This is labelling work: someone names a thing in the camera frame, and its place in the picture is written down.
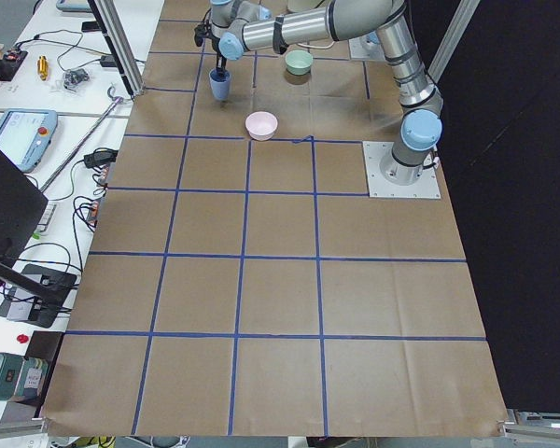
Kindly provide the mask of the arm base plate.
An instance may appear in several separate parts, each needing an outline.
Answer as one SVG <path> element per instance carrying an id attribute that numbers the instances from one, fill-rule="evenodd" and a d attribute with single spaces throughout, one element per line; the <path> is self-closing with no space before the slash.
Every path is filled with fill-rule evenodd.
<path id="1" fill-rule="evenodd" d="M 365 171 L 371 198 L 439 200 L 440 187 L 432 154 L 418 168 L 400 169 L 390 161 L 392 142 L 363 141 Z"/>
<path id="2" fill-rule="evenodd" d="M 350 39 L 348 46 L 352 60 L 386 62 L 385 53 L 375 32 Z"/>

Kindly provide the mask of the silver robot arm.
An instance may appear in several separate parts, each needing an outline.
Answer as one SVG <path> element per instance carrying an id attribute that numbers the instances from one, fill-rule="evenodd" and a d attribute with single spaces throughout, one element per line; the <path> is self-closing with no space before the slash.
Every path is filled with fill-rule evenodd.
<path id="1" fill-rule="evenodd" d="M 407 19 L 406 1 L 335 0 L 303 12 L 274 16 L 249 1 L 213 1 L 206 24 L 218 59 L 237 61 L 245 53 L 330 39 L 375 35 L 399 88 L 403 110 L 399 136 L 380 162 L 384 178 L 396 185 L 416 182 L 441 138 L 443 100 L 420 56 Z"/>
<path id="2" fill-rule="evenodd" d="M 378 35 L 372 31 L 360 38 L 361 46 L 367 51 L 376 50 L 380 47 L 380 40 Z"/>

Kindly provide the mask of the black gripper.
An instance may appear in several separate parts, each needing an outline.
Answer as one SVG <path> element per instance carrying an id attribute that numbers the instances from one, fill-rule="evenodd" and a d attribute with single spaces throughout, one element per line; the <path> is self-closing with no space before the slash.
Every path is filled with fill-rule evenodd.
<path id="1" fill-rule="evenodd" d="M 226 63 L 227 59 L 223 55 L 218 53 L 216 59 L 216 73 L 218 75 L 226 74 Z"/>

